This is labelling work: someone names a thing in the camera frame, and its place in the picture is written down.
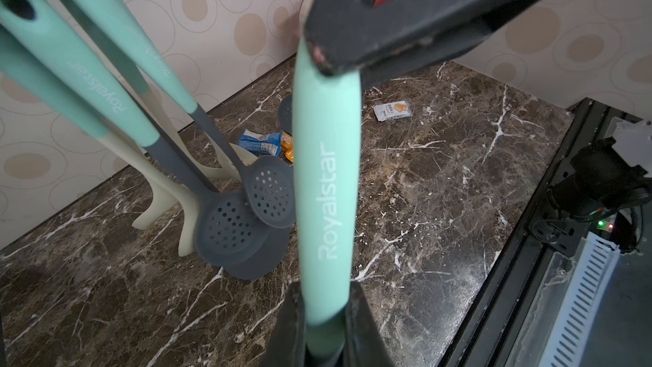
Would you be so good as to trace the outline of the grey skimmer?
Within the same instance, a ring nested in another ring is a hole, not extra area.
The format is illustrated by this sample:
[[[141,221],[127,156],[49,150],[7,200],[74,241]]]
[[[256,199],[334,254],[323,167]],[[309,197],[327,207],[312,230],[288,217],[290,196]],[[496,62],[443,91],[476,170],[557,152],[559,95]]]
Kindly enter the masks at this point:
[[[359,73],[322,75],[301,40],[292,119],[306,343],[312,357],[329,360],[346,336],[361,155]]]
[[[241,279],[266,272],[261,250],[273,231],[251,210],[244,191],[219,192],[45,0],[1,0],[3,28],[196,196],[200,209],[195,248],[207,263]]]
[[[292,95],[285,97],[278,106],[278,123],[281,129],[292,135]]]

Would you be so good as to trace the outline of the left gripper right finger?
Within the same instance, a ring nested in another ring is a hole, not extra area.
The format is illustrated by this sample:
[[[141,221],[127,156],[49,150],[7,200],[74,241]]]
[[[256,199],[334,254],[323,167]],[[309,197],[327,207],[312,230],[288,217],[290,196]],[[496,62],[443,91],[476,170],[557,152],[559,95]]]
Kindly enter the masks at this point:
[[[345,316],[344,366],[394,366],[358,282],[351,282]]]

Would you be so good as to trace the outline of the orange snack packet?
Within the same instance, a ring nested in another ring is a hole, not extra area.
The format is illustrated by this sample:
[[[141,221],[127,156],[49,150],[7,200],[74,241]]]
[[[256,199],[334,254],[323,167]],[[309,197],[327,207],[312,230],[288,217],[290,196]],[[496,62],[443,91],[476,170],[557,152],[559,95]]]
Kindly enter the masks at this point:
[[[287,132],[282,132],[281,147],[284,158],[290,162],[294,162],[293,138]]]

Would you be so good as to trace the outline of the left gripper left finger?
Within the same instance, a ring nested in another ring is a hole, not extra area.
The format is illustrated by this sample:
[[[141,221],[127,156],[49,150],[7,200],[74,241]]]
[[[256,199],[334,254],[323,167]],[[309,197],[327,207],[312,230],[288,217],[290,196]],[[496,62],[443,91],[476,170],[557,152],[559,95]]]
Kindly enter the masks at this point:
[[[288,286],[260,366],[302,367],[306,361],[305,304],[300,282]]]

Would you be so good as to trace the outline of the grey skimmer mint handle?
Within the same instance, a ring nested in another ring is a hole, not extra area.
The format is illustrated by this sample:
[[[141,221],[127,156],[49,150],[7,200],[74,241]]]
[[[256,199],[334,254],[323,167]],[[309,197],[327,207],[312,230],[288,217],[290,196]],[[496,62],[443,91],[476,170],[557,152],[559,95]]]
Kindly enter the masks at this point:
[[[262,156],[250,165],[238,156],[211,117],[186,90],[122,0],[72,0],[90,19],[88,32],[96,46],[121,73],[133,90],[140,89],[146,73],[209,136],[237,169],[253,212],[276,229],[295,222],[292,168],[273,156]]]

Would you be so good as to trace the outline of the cream skimmer mint handle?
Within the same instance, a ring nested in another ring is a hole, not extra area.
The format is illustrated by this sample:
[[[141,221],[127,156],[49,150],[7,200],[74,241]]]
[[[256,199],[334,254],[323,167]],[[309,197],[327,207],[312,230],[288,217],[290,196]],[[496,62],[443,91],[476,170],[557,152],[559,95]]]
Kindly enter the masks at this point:
[[[147,229],[179,204],[183,209],[183,227],[178,255],[185,257],[195,252],[200,209],[196,197],[156,169],[127,134],[94,111],[4,28],[1,30],[1,71],[145,177],[153,192],[153,200],[149,208],[133,221],[134,228]]]
[[[206,151],[191,151],[189,145],[185,142],[182,136],[178,133],[173,119],[168,117],[160,97],[157,95],[156,90],[145,85],[145,90],[139,89],[134,91],[134,98],[147,110],[161,129],[167,134],[173,142],[188,156],[188,158],[200,169],[200,171],[210,179],[227,179],[231,178],[234,181],[241,181],[241,176],[234,164],[229,161],[229,158],[218,148],[217,144],[204,137]]]

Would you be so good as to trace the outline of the blue snack packet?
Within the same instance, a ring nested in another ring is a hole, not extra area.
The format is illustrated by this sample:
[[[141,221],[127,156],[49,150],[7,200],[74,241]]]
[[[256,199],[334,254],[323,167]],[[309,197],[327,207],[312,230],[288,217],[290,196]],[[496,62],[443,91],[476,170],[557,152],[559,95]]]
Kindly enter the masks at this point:
[[[246,129],[238,141],[238,146],[251,153],[278,157],[282,151],[282,137],[282,133],[263,135]]]

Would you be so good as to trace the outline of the grey utensil rack stand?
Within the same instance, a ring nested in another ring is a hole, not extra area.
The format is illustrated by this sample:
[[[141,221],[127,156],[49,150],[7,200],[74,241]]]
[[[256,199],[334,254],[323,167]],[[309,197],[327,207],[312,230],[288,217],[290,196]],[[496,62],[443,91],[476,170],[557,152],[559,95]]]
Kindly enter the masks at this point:
[[[221,192],[45,0],[2,0],[1,26],[4,72],[93,137],[117,126],[196,197],[198,221],[190,239],[207,263],[255,280],[282,262],[295,220],[292,171],[284,161],[243,161],[212,119],[196,110],[195,120],[241,179],[240,190]]]

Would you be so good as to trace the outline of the small white card box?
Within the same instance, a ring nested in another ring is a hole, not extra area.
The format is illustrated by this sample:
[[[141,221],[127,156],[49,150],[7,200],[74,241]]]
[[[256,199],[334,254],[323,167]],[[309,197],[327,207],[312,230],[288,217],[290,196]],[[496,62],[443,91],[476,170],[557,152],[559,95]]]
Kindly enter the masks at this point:
[[[396,101],[382,105],[374,105],[373,111],[379,122],[412,117],[413,112],[407,101]]]

